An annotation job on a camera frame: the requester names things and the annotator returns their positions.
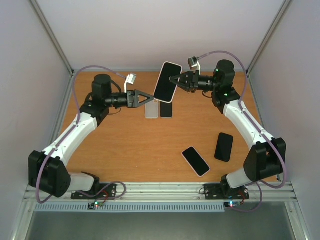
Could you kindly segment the black smartphone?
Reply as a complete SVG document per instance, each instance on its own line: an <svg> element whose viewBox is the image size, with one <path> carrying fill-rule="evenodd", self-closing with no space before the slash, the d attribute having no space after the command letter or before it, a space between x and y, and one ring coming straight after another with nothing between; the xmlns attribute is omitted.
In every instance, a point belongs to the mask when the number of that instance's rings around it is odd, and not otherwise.
<svg viewBox="0 0 320 240"><path fill-rule="evenodd" d="M173 117L173 104L161 102L160 103L160 117L161 118L172 118Z"/></svg>

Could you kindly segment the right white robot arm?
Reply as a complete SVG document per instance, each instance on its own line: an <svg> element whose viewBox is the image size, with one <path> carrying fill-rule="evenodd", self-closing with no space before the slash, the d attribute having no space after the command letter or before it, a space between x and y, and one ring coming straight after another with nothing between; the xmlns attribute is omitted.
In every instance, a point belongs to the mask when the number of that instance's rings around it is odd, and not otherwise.
<svg viewBox="0 0 320 240"><path fill-rule="evenodd" d="M244 186L280 174L285 182L287 145L282 138L274 138L268 133L246 107L233 87L236 74L234 64L230 60L220 60L213 76L205 76L201 75L196 57L188 62L191 70L171 76L170 82L186 92L210 92L213 105L233 123L249 148L243 167L221 178L220 191L223 197L232 198Z"/></svg>

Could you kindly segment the white phone case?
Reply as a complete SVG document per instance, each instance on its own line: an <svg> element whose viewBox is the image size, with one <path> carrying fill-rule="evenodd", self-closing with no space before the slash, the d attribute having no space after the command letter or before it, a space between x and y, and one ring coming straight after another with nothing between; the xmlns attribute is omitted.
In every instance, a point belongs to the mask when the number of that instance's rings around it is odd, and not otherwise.
<svg viewBox="0 0 320 240"><path fill-rule="evenodd" d="M144 116L146 119L157 119L159 117L159 102L150 101L145 105Z"/></svg>

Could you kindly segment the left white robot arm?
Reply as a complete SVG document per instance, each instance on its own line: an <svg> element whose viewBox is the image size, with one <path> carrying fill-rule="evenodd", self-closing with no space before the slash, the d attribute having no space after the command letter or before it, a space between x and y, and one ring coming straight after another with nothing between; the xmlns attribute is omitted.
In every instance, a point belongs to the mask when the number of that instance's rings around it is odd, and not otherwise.
<svg viewBox="0 0 320 240"><path fill-rule="evenodd" d="M107 74L94 77L91 92L69 127L43 151L34 150L28 157L28 184L35 188L35 196L41 204L40 192L50 197L62 197L76 191L96 199L103 189L100 179L90 173L69 173L67 165L76 149L95 131L110 114L110 108L139 108L154 97L139 90L112 91L116 83Z"/></svg>

